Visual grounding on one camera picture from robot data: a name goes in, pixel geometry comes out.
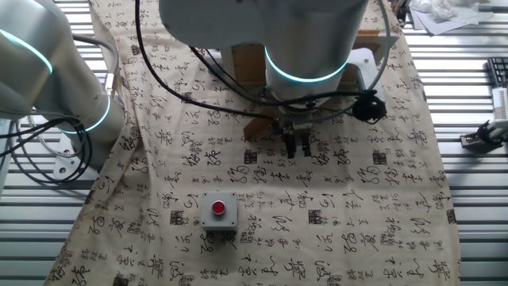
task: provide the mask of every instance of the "calligraphy print fabric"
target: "calligraphy print fabric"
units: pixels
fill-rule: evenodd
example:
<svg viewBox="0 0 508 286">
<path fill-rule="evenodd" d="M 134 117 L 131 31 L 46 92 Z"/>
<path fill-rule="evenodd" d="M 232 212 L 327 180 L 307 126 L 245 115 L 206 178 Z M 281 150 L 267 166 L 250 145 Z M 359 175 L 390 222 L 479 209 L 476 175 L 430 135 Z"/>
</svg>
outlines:
<svg viewBox="0 0 508 286">
<path fill-rule="evenodd" d="M 140 55 L 133 2 L 90 6 L 96 36 L 115 39 L 121 54 L 125 128 L 47 285 L 459 284 L 450 190 L 402 35 L 382 77 L 387 117 L 317 124 L 313 156 L 288 160 L 268 131 L 242 137 L 249 118 L 182 103 L 159 86 Z M 142 1 L 140 14 L 167 85 L 195 101 L 260 110 L 165 31 L 156 0 Z M 362 29 L 383 29 L 374 1 Z M 238 194 L 236 234 L 202 230 L 204 191 Z"/>
</svg>

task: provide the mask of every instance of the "glowing cyan ring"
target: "glowing cyan ring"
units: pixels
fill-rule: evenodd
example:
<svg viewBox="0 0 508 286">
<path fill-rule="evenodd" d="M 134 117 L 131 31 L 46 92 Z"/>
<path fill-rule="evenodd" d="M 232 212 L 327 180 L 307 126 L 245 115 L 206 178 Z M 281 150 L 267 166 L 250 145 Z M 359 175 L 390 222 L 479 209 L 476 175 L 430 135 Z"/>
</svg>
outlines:
<svg viewBox="0 0 508 286">
<path fill-rule="evenodd" d="M 49 60 L 46 59 L 45 56 L 43 56 L 39 51 L 37 51 L 34 47 L 32 47 L 31 45 L 29 45 L 27 42 L 23 41 L 22 39 L 14 36 L 13 34 L 10 34 L 6 31 L 3 31 L 3 30 L 0 30 L 0 33 L 2 33 L 2 35 L 4 37 L 6 37 L 7 39 L 9 39 L 9 41 L 15 43 L 15 44 L 20 44 L 22 45 L 23 47 L 27 48 L 28 50 L 30 50 L 30 52 L 33 52 L 36 56 L 38 56 L 49 68 L 49 74 L 51 75 L 53 73 L 53 66 L 49 63 Z"/>
<path fill-rule="evenodd" d="M 108 113 L 110 112 L 110 106 L 111 106 L 111 99 L 109 96 L 105 95 L 107 98 L 108 98 L 108 107 L 106 108 L 106 112 L 104 112 L 104 115 L 101 117 L 101 119 L 99 119 L 97 121 L 97 123 L 93 124 L 92 126 L 88 127 L 85 129 L 85 131 L 90 131 L 92 130 L 93 128 L 97 127 L 99 124 L 101 124 L 101 122 L 104 121 L 104 119 L 106 119 L 106 116 L 108 115 Z M 60 130 L 64 133 L 67 133 L 67 134 L 77 134 L 75 131 L 65 131 L 65 130 Z"/>
<path fill-rule="evenodd" d="M 289 75 L 286 72 L 284 72 L 283 70 L 281 70 L 280 68 L 278 68 L 274 64 L 274 62 L 271 60 L 270 56 L 268 55 L 268 50 L 266 48 L 264 49 L 264 53 L 267 55 L 268 63 L 270 63 L 270 65 L 273 67 L 273 69 L 275 69 L 280 75 L 282 75 L 288 79 L 294 80 L 296 82 L 300 82 L 300 83 L 318 83 L 320 81 L 330 79 L 330 78 L 334 77 L 335 75 L 337 75 L 339 72 L 342 72 L 342 70 L 348 63 L 348 61 L 346 61 L 338 70 L 332 72 L 329 75 L 325 75 L 325 76 L 322 76 L 322 77 L 319 77 L 316 79 L 304 79 L 304 78 L 299 78 L 297 76 Z"/>
</svg>

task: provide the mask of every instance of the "red button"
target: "red button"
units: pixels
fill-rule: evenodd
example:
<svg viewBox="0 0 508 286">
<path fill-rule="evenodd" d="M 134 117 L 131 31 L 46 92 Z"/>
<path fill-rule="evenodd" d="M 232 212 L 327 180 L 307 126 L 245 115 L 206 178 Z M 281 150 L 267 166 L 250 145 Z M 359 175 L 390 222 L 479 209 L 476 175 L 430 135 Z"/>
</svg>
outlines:
<svg viewBox="0 0 508 286">
<path fill-rule="evenodd" d="M 215 201 L 212 205 L 212 211 L 216 215 L 222 215 L 225 213 L 225 204 L 222 201 Z"/>
</svg>

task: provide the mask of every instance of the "metal grating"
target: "metal grating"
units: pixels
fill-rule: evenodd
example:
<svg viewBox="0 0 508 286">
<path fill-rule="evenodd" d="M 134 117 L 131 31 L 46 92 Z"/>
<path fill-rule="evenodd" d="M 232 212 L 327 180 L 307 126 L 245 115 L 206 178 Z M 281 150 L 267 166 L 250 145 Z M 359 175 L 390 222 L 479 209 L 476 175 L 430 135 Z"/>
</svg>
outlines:
<svg viewBox="0 0 508 286">
<path fill-rule="evenodd" d="M 94 35 L 87 1 L 55 2 L 67 15 L 73 33 Z M 506 0 L 494 2 L 495 10 L 508 6 Z M 484 65 L 488 57 L 508 56 L 508 14 L 497 12 L 481 25 L 435 37 L 412 30 L 408 21 L 404 33 L 425 84 L 452 189 L 462 247 L 462 285 L 507 285 L 508 153 L 504 148 L 476 156 L 463 150 L 458 138 L 493 120 Z M 100 48 L 79 42 L 76 46 L 103 81 L 106 64 Z M 50 129 L 44 137 L 56 148 L 60 132 Z M 40 167 L 51 173 L 55 157 L 35 141 L 27 148 Z M 31 169 L 25 158 L 21 162 Z M 80 180 L 63 187 L 41 187 L 11 162 L 0 198 L 0 285 L 43 284 L 92 183 Z"/>
</svg>

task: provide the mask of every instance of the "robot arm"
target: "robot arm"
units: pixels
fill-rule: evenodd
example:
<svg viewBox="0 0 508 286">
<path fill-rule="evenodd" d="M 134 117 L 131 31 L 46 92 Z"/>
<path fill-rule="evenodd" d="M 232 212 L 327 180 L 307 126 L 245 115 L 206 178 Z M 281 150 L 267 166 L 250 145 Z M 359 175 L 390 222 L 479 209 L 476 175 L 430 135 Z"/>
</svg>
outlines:
<svg viewBox="0 0 508 286">
<path fill-rule="evenodd" d="M 51 0 L 1 0 L 0 54 L 8 55 L 0 56 L 0 117 L 17 120 L 36 107 L 81 119 L 92 141 L 90 165 L 101 168 L 124 113 L 79 55 L 62 11 Z M 68 124 L 58 127 L 80 146 Z"/>
<path fill-rule="evenodd" d="M 263 44 L 268 90 L 283 101 L 335 91 L 346 64 L 356 65 L 360 82 L 377 83 L 373 80 L 377 69 L 371 52 L 351 51 L 367 3 L 368 0 L 160 0 L 159 10 L 167 31 L 189 45 L 226 48 L 244 42 Z M 373 114 L 378 119 L 386 113 L 384 94 L 380 84 L 372 85 L 378 91 L 379 104 L 369 106 L 367 102 L 362 108 L 368 116 Z M 309 106 L 319 107 L 327 100 L 275 110 L 281 118 L 279 130 L 283 130 L 281 135 L 290 158 L 310 156 L 309 135 L 316 120 Z"/>
</svg>

